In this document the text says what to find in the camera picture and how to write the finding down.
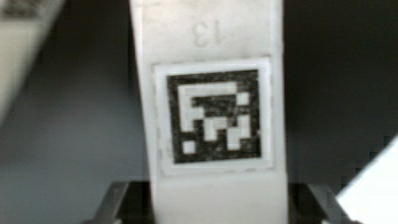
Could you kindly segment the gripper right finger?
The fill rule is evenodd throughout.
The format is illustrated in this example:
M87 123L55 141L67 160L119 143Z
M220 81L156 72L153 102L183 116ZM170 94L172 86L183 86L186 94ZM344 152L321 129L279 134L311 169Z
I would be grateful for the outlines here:
M309 184L307 188L321 211L320 224L359 224L344 212L330 187Z

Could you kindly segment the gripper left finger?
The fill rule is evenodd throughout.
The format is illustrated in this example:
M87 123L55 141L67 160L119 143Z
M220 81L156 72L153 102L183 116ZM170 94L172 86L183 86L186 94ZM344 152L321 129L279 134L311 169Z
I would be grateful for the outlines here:
M94 217L81 224L122 224L119 211L128 192L128 183L113 182L110 184L103 201L94 213Z

